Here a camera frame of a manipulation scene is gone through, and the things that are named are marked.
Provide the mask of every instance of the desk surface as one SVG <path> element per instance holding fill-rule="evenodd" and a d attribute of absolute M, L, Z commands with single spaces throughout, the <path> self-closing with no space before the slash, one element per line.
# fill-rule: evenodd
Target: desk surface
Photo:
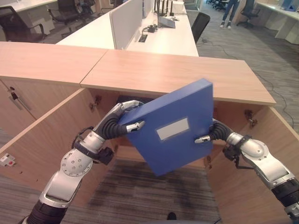
<path fill-rule="evenodd" d="M 37 79 L 79 85 L 106 51 L 45 43 L 0 42 L 0 78 Z"/>
<path fill-rule="evenodd" d="M 109 13 L 88 23 L 57 44 L 80 47 L 114 49 Z"/>
<path fill-rule="evenodd" d="M 296 13 L 296 12 L 289 12 L 289 11 L 286 11 L 286 10 L 283 10 L 283 9 L 280 9 L 280 7 L 278 7 L 278 5 L 273 5 L 273 4 L 266 4 L 266 3 L 261 3 L 261 2 L 257 2 L 258 5 L 261 5 L 261 6 L 264 6 L 268 9 L 271 9 L 273 11 L 276 11 L 276 12 L 279 12 L 279 13 L 282 13 L 286 16 L 289 16 L 289 17 L 292 17 L 296 20 L 299 21 L 299 13 Z"/>
<path fill-rule="evenodd" d="M 171 55 L 198 56 L 199 54 L 197 52 L 187 14 L 176 15 L 176 17 L 179 21 L 175 21 L 175 29 L 163 27 L 159 28 L 155 33 L 146 32 L 145 34 L 147 34 L 148 37 L 144 43 L 133 39 L 127 47 L 127 50 Z M 144 27 L 154 23 L 157 24 L 157 15 L 151 11 L 149 15 L 142 20 L 140 33 Z"/>
<path fill-rule="evenodd" d="M 201 78 L 213 82 L 215 100 L 275 104 L 241 60 L 108 50 L 81 86 L 162 95 Z"/>
<path fill-rule="evenodd" d="M 19 11 L 35 8 L 38 6 L 46 5 L 56 1 L 57 0 L 22 0 L 19 2 L 14 2 L 3 6 L 12 6 L 16 12 L 19 12 Z"/>

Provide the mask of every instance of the blue binder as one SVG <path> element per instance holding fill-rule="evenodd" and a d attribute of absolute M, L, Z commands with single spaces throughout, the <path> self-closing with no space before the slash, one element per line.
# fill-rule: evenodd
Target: blue binder
<path fill-rule="evenodd" d="M 213 85 L 201 79 L 126 113 L 120 124 L 145 125 L 127 135 L 156 175 L 163 175 L 211 153 L 212 143 L 195 144 L 213 118 Z"/>

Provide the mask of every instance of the door handle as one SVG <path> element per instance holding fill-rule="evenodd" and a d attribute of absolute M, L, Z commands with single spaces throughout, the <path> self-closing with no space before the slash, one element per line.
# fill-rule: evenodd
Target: door handle
<path fill-rule="evenodd" d="M 23 110 L 22 106 L 19 105 L 18 102 L 15 101 L 14 98 L 13 98 L 12 96 L 9 96 L 8 98 L 11 100 L 11 102 L 13 102 L 13 104 L 14 104 L 16 107 L 18 107 L 18 109 L 19 109 L 20 111 Z"/>
<path fill-rule="evenodd" d="M 22 99 L 22 97 L 19 97 L 15 92 L 14 92 L 14 87 L 9 88 L 10 95 L 8 98 L 19 108 L 19 110 L 22 110 L 22 106 L 27 110 L 30 111 L 31 108 L 26 104 L 26 102 Z"/>

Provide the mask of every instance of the jeans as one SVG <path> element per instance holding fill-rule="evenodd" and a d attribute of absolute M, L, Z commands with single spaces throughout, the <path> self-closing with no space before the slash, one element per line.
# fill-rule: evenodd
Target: jeans
<path fill-rule="evenodd" d="M 226 7 L 226 10 L 225 10 L 225 13 L 224 13 L 224 16 L 223 16 L 222 20 L 223 21 L 226 20 L 226 17 L 228 16 L 228 13 L 229 13 L 230 9 L 233 7 L 232 13 L 230 14 L 230 17 L 229 17 L 229 21 L 232 21 L 238 6 L 239 6 L 238 0 L 230 0 L 228 2 L 228 6 Z"/>

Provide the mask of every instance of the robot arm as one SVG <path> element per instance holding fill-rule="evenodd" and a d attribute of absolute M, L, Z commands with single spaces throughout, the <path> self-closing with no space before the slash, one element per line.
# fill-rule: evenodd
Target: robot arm
<path fill-rule="evenodd" d="M 251 139 L 247 135 L 234 133 L 225 124 L 214 120 L 209 135 L 196 139 L 195 143 L 216 139 L 224 140 L 229 144 L 223 152 L 229 160 L 235 160 L 237 168 L 239 156 L 242 155 L 267 188 L 283 204 L 290 219 L 299 220 L 299 182 L 288 168 L 270 154 L 263 142 Z"/>
<path fill-rule="evenodd" d="M 118 103 L 95 128 L 84 130 L 92 129 L 84 139 L 81 138 L 84 131 L 80 132 L 72 144 L 72 150 L 63 156 L 60 170 L 51 177 L 30 215 L 20 223 L 59 224 L 93 163 L 107 165 L 112 160 L 113 151 L 102 148 L 105 141 L 137 131 L 144 125 L 144 121 L 128 126 L 118 125 L 124 112 L 140 105 L 142 103 L 136 100 Z"/>

